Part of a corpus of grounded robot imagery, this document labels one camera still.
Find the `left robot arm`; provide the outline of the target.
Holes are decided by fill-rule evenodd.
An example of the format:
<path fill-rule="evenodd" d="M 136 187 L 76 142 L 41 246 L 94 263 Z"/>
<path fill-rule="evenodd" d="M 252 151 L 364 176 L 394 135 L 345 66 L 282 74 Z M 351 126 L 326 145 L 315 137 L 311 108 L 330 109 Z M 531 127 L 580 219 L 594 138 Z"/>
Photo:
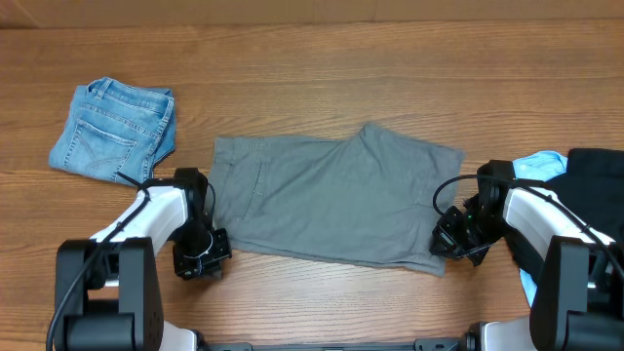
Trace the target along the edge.
<path fill-rule="evenodd" d="M 47 349 L 207 349 L 199 332 L 166 321 L 156 256 L 171 243 L 178 278 L 221 278 L 232 250 L 206 199 L 215 189 L 196 168 L 135 186 L 136 200 L 112 224 L 59 246 Z"/>

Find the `grey shorts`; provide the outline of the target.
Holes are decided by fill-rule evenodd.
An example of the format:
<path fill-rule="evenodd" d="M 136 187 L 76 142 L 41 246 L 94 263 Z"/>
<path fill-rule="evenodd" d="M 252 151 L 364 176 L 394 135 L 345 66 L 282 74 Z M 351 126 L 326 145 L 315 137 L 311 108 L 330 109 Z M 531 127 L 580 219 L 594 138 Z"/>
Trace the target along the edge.
<path fill-rule="evenodd" d="M 366 124 L 345 140 L 220 137 L 209 181 L 233 248 L 370 267 L 445 273 L 433 255 L 433 196 L 464 154 Z"/>

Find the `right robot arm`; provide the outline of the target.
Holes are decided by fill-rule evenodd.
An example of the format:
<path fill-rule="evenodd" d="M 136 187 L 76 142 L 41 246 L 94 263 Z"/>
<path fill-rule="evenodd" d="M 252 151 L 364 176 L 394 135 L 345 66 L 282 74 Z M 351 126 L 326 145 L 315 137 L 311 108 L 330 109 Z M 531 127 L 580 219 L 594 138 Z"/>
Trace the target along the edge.
<path fill-rule="evenodd" d="M 471 176 L 478 192 L 439 212 L 433 255 L 480 265 L 504 238 L 537 276 L 528 316 L 480 322 L 447 350 L 620 350 L 623 248 L 569 210 L 547 184 L 491 160 Z"/>

